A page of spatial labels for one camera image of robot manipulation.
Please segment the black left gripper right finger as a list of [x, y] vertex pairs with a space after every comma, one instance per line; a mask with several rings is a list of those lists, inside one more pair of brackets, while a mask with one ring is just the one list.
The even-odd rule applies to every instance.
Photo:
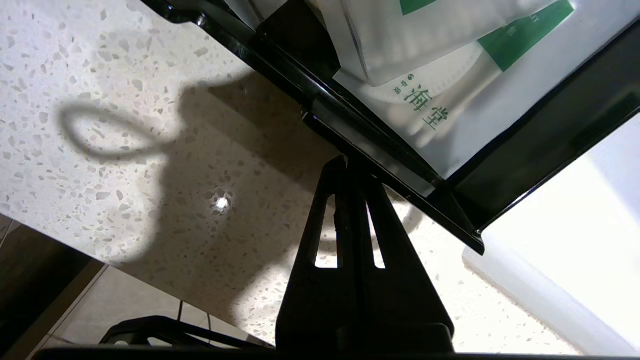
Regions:
[[359, 321], [373, 351], [452, 351], [455, 327], [382, 183], [355, 161]]

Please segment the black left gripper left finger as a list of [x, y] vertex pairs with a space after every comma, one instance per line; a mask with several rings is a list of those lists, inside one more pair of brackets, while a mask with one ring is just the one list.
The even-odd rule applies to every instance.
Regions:
[[[348, 183], [342, 157], [325, 164], [276, 320], [279, 351], [350, 349], [358, 310], [354, 227], [346, 194]], [[331, 197], [335, 200], [337, 267], [319, 268], [316, 258]]]

